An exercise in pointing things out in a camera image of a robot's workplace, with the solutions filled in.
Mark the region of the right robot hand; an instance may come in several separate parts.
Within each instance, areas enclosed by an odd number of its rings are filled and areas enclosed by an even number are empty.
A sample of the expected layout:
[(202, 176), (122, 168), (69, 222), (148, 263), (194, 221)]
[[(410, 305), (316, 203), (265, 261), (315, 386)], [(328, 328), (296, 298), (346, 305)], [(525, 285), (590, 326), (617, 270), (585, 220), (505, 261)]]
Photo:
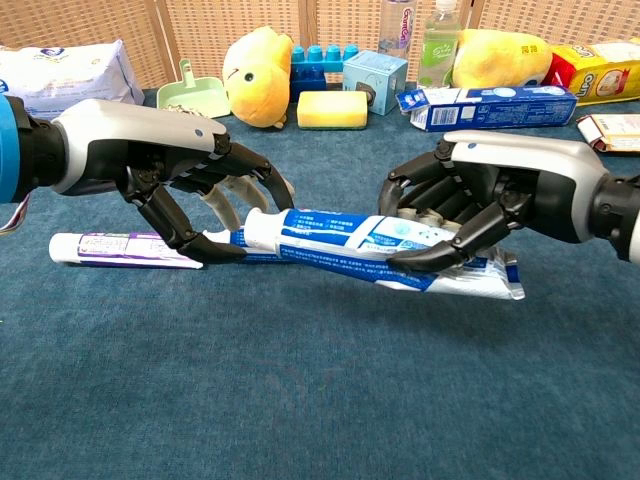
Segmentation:
[(436, 147), (392, 169), (378, 211), (433, 210), (460, 227), (450, 240), (388, 258), (404, 272), (461, 266), (512, 231), (530, 228), (567, 243), (583, 243), (593, 198), (608, 175), (591, 148), (577, 141), (460, 130)]

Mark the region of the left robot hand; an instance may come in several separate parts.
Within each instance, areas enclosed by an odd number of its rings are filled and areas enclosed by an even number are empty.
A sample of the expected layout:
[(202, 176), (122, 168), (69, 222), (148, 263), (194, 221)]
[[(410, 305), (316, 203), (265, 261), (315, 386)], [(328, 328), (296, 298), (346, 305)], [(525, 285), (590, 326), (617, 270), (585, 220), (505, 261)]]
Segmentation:
[(107, 100), (83, 100), (53, 120), (65, 164), (52, 188), (67, 196), (117, 191), (179, 254), (204, 264), (235, 262), (244, 249), (196, 231), (170, 188), (209, 194), (228, 177), (251, 176), (286, 210), (285, 179), (264, 156), (231, 140), (220, 122), (202, 116)]

